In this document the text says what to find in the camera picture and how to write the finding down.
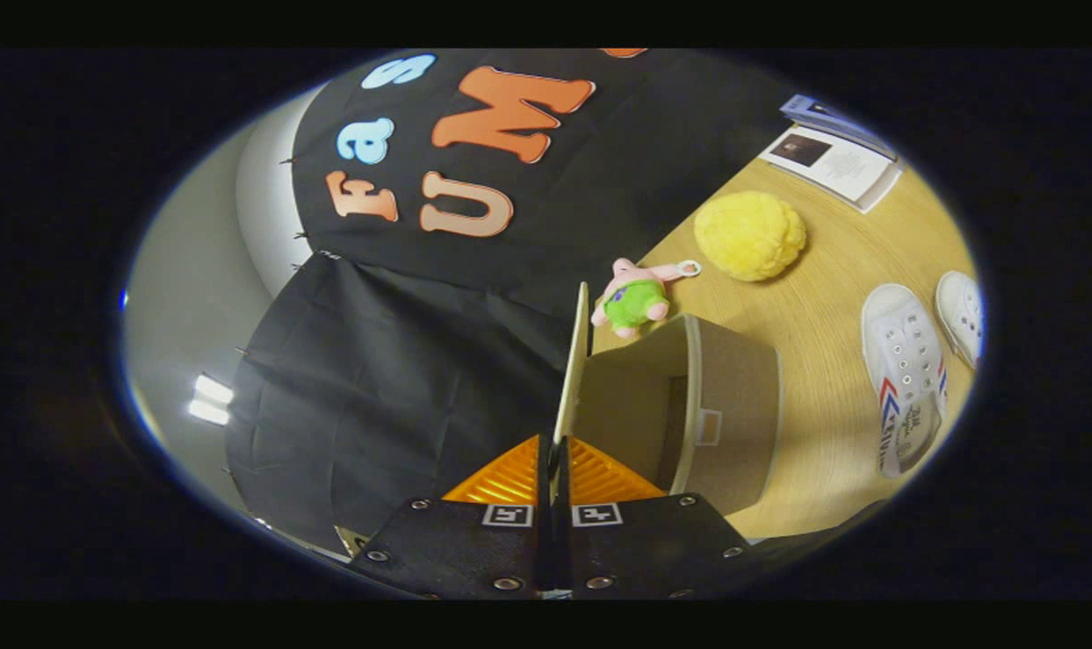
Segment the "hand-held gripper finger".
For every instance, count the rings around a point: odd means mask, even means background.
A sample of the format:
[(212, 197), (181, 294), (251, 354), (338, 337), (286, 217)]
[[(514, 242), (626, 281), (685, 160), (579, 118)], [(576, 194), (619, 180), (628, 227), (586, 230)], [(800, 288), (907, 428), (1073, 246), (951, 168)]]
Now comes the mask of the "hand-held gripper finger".
[(529, 438), (441, 498), (390, 514), (352, 571), (410, 599), (537, 599), (553, 579), (549, 442)]
[(753, 546), (707, 497), (669, 496), (573, 436), (561, 453), (557, 564), (572, 599), (717, 599), (753, 580)]

